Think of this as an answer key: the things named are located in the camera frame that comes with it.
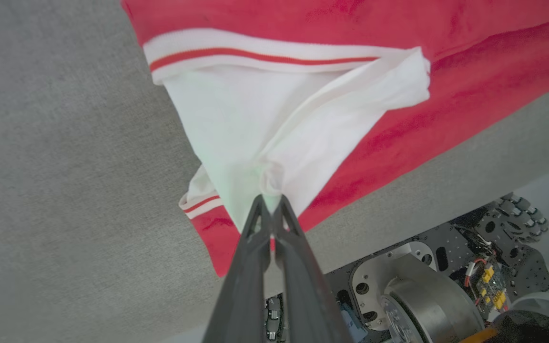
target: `red stripe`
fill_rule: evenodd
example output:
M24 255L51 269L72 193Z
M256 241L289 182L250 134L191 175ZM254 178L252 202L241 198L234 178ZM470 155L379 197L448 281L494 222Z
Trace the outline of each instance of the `red stripe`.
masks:
M337 63L349 63L353 61L374 61L377 57L353 57L348 59L334 59L334 60L301 60L292 59L291 57L283 56L270 56L256 54L255 52L248 52L245 50L231 49L231 48L209 48L202 50L191 50L185 52L179 52L178 54L162 57L150 64L150 70L154 71L159 67L164 67L178 61L184 61L189 59L195 59L197 57L214 56L214 55L228 55L228 56L240 56L248 57L250 59L260 61L272 61L276 63L288 63L299 65L323 65L323 64L337 64Z
M207 202L210 202L211 200L215 200L215 199L219 199L219 198L220 198L219 195L216 195L216 196L211 197L211 198L206 198L205 200L202 200L202 202L199 202L198 204L192 206L191 208L185 209L183 212L185 212L185 213L192 212L192 211L194 211L195 209L201 207L202 205L207 204Z

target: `red and white garment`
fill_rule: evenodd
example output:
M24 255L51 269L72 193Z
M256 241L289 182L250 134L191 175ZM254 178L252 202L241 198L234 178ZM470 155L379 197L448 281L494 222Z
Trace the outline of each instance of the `red and white garment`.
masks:
M292 194L308 230L549 91L546 0L122 6L203 162L180 206L220 276L244 199Z

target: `yellow connector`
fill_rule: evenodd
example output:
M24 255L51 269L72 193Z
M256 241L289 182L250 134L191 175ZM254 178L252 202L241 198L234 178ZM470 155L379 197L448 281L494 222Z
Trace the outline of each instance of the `yellow connector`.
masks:
M495 274L495 271L493 270L493 265L488 263L486 266L484 266L484 274L482 274L482 281L484 281L485 283L488 283L494 274Z

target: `gray textured surface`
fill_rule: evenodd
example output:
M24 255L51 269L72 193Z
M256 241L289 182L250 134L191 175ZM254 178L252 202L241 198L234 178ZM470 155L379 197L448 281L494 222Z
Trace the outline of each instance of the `gray textured surface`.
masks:
M5 3L0 342L150 343L207 321L220 280L177 208L198 161L118 2ZM549 95L308 238L330 271L548 171Z

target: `white stripe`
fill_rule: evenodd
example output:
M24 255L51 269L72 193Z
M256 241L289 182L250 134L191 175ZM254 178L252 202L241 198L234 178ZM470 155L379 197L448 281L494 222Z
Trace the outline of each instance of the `white stripe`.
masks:
M158 35L143 44L148 63L179 52L208 48L233 48L256 54L303 60L381 57L392 51L399 51L381 46L328 45L262 39L218 29L173 31Z
M213 199L210 202L205 202L205 204L202 204L198 208L186 213L185 215L188 216L188 219L194 219L195 217L198 217L203 213L207 213L218 206L224 206L224 203L220 198Z
M238 65L242 67L257 68L278 72L324 72L324 71L342 71L351 70L369 63L368 61L354 61L347 63L324 64L324 65L297 65L289 63L276 63L271 61L260 61L248 57L216 55L197 57L179 61L164 67L160 67L152 72L154 84L162 85L166 78L179 74L180 72L196 70L198 68L212 67L214 65Z

